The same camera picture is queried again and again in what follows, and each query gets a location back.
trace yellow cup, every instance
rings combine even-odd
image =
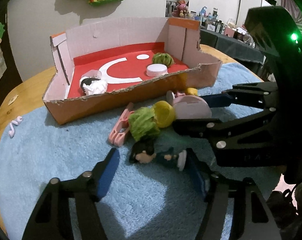
[[[156,102],[152,108],[155,112],[155,121],[159,128],[166,128],[175,120],[175,110],[168,102]]]
[[[196,88],[187,88],[184,92],[189,96],[198,96],[198,90]]]

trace white paper circle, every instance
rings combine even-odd
[[[168,73],[168,68],[163,64],[151,64],[147,67],[147,75],[149,77],[156,77]]]
[[[140,55],[137,55],[137,59],[148,59],[148,58],[150,58],[150,56],[147,55],[147,54],[140,54]]]

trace toy bear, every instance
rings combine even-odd
[[[172,16],[185,18],[187,10],[188,6],[186,5],[185,0],[180,0],[176,10],[172,12]]]

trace black tablecloth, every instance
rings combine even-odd
[[[213,31],[201,29],[201,44],[211,46],[235,60],[262,64],[264,56],[257,48]]]

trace green yarn ball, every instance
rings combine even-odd
[[[160,134],[160,129],[155,122],[155,113],[152,108],[141,107],[129,116],[130,132],[139,141],[144,138],[156,138]]]
[[[163,64],[167,67],[170,67],[172,64],[174,64],[174,60],[168,53],[157,53],[152,58],[153,64]]]

